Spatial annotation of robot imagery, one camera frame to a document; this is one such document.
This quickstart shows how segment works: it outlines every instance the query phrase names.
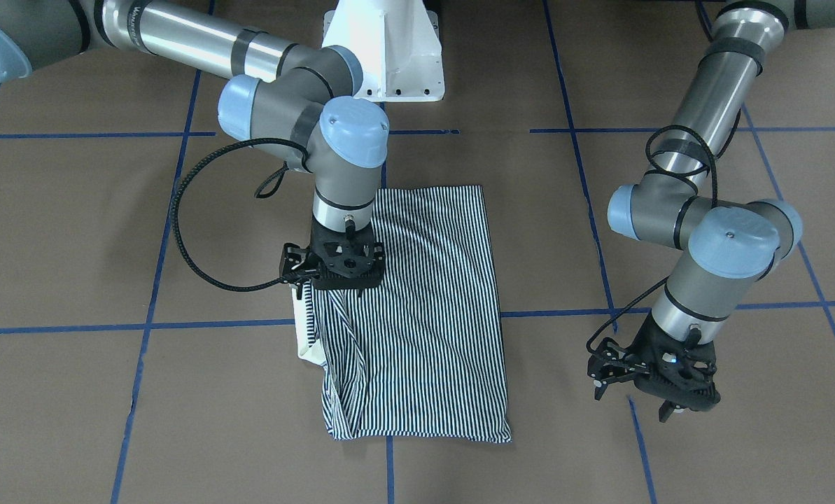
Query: white plastic bracket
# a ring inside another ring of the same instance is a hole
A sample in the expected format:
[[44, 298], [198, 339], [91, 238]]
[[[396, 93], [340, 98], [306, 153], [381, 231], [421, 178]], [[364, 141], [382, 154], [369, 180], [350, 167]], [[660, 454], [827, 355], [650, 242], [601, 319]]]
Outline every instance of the white plastic bracket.
[[445, 96], [439, 17], [422, 0], [339, 0], [324, 15], [323, 47], [357, 55], [364, 71], [358, 98], [437, 102]]

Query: folded cloth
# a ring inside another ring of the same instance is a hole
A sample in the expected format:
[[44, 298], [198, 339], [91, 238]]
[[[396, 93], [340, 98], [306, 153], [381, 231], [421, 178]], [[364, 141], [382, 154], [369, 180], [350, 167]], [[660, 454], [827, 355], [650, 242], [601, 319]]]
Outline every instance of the folded cloth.
[[482, 188], [381, 189], [372, 223], [381, 286], [306, 284], [295, 301], [299, 357], [325, 370], [328, 433], [510, 442]]

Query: striped shirt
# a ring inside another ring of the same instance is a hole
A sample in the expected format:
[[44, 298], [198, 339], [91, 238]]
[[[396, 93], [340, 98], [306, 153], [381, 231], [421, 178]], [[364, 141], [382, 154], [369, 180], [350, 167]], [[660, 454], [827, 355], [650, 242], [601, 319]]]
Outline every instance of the striped shirt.
[[381, 286], [307, 284], [297, 310], [300, 357], [325, 370], [328, 433], [510, 442], [482, 188], [381, 189], [372, 222]]

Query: brown floor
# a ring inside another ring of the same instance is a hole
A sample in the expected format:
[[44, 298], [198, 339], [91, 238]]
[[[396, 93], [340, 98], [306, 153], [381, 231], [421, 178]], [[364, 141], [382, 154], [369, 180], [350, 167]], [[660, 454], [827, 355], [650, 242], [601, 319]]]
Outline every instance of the brown floor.
[[[216, 14], [318, 45], [333, 4]], [[386, 180], [484, 186], [514, 443], [331, 440], [288, 290], [215, 289], [165, 235], [179, 164], [231, 141], [223, 81], [101, 50], [0, 86], [0, 503], [835, 503], [835, 30], [769, 55], [720, 164], [725, 198], [796, 205], [804, 246], [722, 331], [721, 404], [659, 424], [631, 385], [592, 400], [583, 341], [677, 258], [605, 215], [706, 47], [694, 3], [443, 4], [448, 94], [386, 108]], [[311, 181], [255, 201], [276, 160], [234, 156], [190, 191], [190, 249], [216, 277], [273, 278], [307, 240]]]

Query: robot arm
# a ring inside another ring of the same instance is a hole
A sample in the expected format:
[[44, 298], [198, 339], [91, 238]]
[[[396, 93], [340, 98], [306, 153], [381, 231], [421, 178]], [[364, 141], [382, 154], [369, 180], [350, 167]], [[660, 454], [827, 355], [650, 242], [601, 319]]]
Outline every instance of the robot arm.
[[[715, 156], [766, 55], [790, 29], [835, 27], [835, 1], [729, 2], [715, 20], [713, 42], [675, 114], [648, 141], [650, 166], [638, 185], [613, 194], [615, 232], [683, 251], [666, 287], [628, 348], [605, 338], [588, 350], [588, 375], [600, 399], [612, 383], [633, 381], [673, 411], [708, 411], [715, 390], [713, 339], [755, 281], [800, 242], [802, 220], [784, 201], [749, 204], [715, 198]], [[650, 146], [661, 138], [654, 152]], [[714, 197], [699, 197], [712, 173]]]
[[[306, 48], [165, 0], [0, 0], [0, 82], [106, 46], [230, 79], [218, 106], [226, 133], [238, 140], [279, 139], [257, 147], [315, 176], [311, 246], [287, 245], [285, 281], [311, 279], [318, 289], [379, 284], [383, 252], [370, 215], [386, 159], [388, 118], [375, 104], [352, 98], [363, 73], [351, 51]], [[173, 221], [177, 236], [176, 214]]]

